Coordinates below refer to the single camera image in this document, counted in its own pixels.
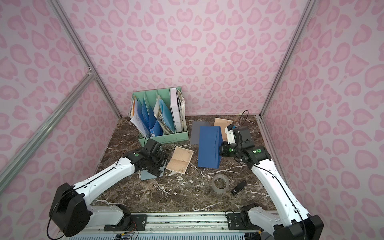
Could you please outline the light teal envelope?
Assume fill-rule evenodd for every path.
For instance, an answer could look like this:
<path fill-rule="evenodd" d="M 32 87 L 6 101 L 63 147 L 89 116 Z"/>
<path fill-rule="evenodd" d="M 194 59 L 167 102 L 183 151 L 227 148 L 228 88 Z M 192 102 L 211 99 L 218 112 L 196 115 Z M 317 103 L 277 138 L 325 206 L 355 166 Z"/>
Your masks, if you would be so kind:
<path fill-rule="evenodd" d="M 160 167 L 160 169 L 159 169 L 160 175 L 159 176 L 155 176 L 155 175 L 149 173 L 148 170 L 141 170 L 141 173 L 140 173 L 141 181 L 146 181 L 146 180 L 151 180 L 151 179 L 156 179 L 156 178 L 162 177 L 164 175 L 165 167 L 166 167 L 166 164 L 164 164 Z"/>

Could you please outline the dark blue envelope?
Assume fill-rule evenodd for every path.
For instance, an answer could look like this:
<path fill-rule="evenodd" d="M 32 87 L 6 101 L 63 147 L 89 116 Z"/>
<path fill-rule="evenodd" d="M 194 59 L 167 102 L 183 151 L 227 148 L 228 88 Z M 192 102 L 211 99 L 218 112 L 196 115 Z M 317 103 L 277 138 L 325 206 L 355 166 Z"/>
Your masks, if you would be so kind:
<path fill-rule="evenodd" d="M 218 169 L 221 162 L 222 143 L 220 127 L 200 127 L 198 167 Z"/>

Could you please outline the cream letter paper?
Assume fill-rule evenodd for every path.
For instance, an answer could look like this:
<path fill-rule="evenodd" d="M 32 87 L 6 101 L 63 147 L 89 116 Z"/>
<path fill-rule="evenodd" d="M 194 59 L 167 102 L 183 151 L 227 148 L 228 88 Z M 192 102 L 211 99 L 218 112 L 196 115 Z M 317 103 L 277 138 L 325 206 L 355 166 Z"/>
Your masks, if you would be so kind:
<path fill-rule="evenodd" d="M 180 174 L 185 174 L 191 162 L 193 153 L 194 151 L 192 150 L 176 146 L 166 169 Z"/>
<path fill-rule="evenodd" d="M 227 141 L 228 140 L 227 139 L 227 134 L 226 134 L 225 130 L 227 129 L 227 127 L 229 125 L 232 125 L 232 124 L 233 124 L 232 120 L 215 118 L 214 127 L 220 127 L 223 141 Z"/>

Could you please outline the grey envelope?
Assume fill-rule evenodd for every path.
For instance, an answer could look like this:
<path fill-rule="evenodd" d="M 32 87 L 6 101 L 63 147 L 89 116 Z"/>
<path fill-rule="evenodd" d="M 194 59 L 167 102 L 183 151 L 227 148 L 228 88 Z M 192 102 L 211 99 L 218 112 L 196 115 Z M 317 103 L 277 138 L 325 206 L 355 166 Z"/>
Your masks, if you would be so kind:
<path fill-rule="evenodd" d="M 193 121 L 191 137 L 190 137 L 190 144 L 191 145 L 198 145 L 199 139 L 200 139 L 200 128 L 201 127 L 210 127 L 210 126 L 211 125 L 209 122 Z"/>

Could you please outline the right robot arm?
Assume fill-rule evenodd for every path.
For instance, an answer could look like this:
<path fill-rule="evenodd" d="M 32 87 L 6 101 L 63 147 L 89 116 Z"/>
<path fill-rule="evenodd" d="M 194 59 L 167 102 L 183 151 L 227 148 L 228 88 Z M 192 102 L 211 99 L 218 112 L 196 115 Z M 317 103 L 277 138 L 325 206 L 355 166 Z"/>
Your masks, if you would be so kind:
<path fill-rule="evenodd" d="M 246 224 L 260 227 L 275 240 L 318 240 L 324 223 L 318 215 L 311 215 L 299 202 L 278 172 L 272 156 L 264 146 L 255 145 L 250 130 L 235 125 L 227 126 L 227 141 L 220 147 L 222 157 L 233 157 L 244 163 L 259 179 L 273 201 L 278 216 L 262 207 L 246 206 Z"/>

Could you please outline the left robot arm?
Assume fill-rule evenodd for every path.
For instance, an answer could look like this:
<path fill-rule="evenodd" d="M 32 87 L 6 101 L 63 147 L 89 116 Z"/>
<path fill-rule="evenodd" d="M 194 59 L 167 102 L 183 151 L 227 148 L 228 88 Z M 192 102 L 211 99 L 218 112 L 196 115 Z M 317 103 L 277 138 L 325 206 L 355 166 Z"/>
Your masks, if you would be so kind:
<path fill-rule="evenodd" d="M 143 147 L 124 153 L 115 163 L 88 179 L 74 185 L 62 184 L 56 190 L 49 222 L 55 223 L 68 238 L 85 228 L 97 226 L 107 231 L 136 231 L 138 222 L 132 219 L 124 205 L 98 207 L 91 204 L 110 187 L 136 172 L 144 170 L 160 176 L 167 158 L 162 145 L 150 139 Z"/>

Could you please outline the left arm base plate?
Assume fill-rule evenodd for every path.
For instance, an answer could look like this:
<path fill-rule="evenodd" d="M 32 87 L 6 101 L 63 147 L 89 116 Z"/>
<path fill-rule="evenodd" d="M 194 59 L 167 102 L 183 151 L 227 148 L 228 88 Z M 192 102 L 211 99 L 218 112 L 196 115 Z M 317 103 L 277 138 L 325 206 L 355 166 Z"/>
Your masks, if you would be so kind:
<path fill-rule="evenodd" d="M 148 215 L 144 214 L 124 215 L 116 225 L 105 225 L 104 232 L 144 231 L 147 225 L 147 220 Z"/>

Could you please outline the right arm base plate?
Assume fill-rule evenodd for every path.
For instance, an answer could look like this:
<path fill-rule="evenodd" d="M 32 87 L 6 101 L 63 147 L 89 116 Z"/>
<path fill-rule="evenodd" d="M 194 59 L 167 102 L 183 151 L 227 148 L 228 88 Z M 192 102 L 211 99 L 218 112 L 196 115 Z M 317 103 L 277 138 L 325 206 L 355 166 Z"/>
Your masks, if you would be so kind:
<path fill-rule="evenodd" d="M 232 211 L 227 211 L 227 212 L 225 212 L 225 217 L 227 219 L 228 228 L 231 231 L 234 231 L 234 230 L 261 230 L 261 231 L 263 231 L 264 230 L 261 227 L 252 224 L 243 212 L 234 213 Z"/>

